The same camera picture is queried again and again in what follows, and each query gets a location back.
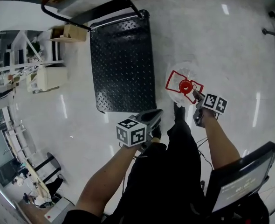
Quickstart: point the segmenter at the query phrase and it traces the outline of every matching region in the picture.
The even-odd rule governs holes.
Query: black shoe
[[[155,129],[153,129],[151,134],[152,134],[153,138],[161,139],[160,125],[158,125]]]
[[[185,108],[184,107],[179,108],[176,102],[174,102],[174,115],[175,115],[175,122],[179,120],[185,120]]]

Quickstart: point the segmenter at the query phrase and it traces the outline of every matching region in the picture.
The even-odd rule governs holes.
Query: seated person
[[[43,187],[40,185],[40,183],[34,182],[33,185],[35,189],[27,195],[24,193],[24,201],[27,204],[34,204],[38,208],[46,208],[52,206],[52,202],[57,202],[57,200],[53,200],[56,191],[59,189],[61,186],[62,182],[64,181],[62,175],[58,175],[55,181],[46,184],[49,194],[47,193],[46,190],[43,189]]]

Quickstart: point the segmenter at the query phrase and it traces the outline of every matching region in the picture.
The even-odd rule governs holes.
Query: black sleeve
[[[71,210],[67,212],[67,215],[63,221],[63,224],[76,223],[81,220],[83,223],[99,224],[101,219],[92,213],[83,210]]]

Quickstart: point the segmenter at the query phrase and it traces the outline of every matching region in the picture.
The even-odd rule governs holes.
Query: red plastic object
[[[180,77],[182,77],[182,80],[179,82],[177,89],[172,89],[170,86],[170,81],[173,78],[173,75],[177,74]],[[186,76],[183,76],[182,74],[176,72],[175,70],[173,70],[166,82],[165,88],[169,91],[174,91],[177,93],[183,93],[184,96],[186,98],[189,99],[189,101],[193,104],[195,104],[197,102],[197,100],[193,97],[193,93],[191,91],[193,90],[197,90],[200,93],[202,93],[202,90],[204,88],[204,86],[202,84],[197,83],[194,80],[188,80]]]

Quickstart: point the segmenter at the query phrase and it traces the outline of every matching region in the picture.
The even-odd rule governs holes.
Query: black textured platform
[[[97,109],[141,112],[156,108],[149,13],[116,21],[124,14],[92,24],[116,21],[90,33],[91,61]]]

